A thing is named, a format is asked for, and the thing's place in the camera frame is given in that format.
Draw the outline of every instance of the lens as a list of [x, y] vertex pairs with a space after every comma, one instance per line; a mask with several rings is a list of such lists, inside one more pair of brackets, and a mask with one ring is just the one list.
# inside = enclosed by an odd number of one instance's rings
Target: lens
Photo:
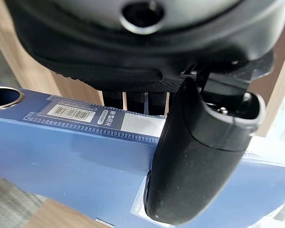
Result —
[[162, 7], [154, 1], [133, 3], [124, 7], [121, 23], [130, 32], [146, 35], [161, 28], [163, 16]]

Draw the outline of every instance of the white label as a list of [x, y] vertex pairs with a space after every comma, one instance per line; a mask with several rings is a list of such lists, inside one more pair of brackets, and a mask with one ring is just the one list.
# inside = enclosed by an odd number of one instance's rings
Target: white label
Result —
[[105, 117], [106, 115], [108, 115], [108, 110], [103, 110], [103, 113], [101, 113], [100, 117], [99, 117], [99, 120], [97, 121], [97, 124], [100, 124], [102, 125], [105, 121]]
[[72, 120], [91, 122], [95, 115], [95, 112], [57, 104], [47, 114]]
[[160, 137], [165, 119], [152, 118], [126, 113], [123, 118], [122, 131]]

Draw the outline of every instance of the barcode label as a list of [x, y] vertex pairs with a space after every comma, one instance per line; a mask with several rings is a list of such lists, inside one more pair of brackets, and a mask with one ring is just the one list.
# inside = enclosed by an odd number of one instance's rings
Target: barcode label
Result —
[[47, 114], [72, 120], [91, 122], [95, 115], [95, 112], [57, 104]]

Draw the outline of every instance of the metal grommet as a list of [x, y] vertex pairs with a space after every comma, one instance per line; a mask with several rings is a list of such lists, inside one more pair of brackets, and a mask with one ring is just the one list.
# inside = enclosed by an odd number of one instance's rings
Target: metal grommet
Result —
[[0, 86], [0, 110], [20, 103], [24, 97], [24, 93], [18, 89]]

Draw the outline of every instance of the black strap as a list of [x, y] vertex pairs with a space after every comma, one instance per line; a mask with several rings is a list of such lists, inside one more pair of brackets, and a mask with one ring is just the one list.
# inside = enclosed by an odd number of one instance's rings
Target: black strap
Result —
[[167, 93], [149, 93], [149, 115], [165, 115]]
[[106, 92], [103, 91], [104, 105], [107, 107], [123, 108], [122, 92]]
[[127, 108], [130, 112], [144, 112], [144, 93], [127, 93]]

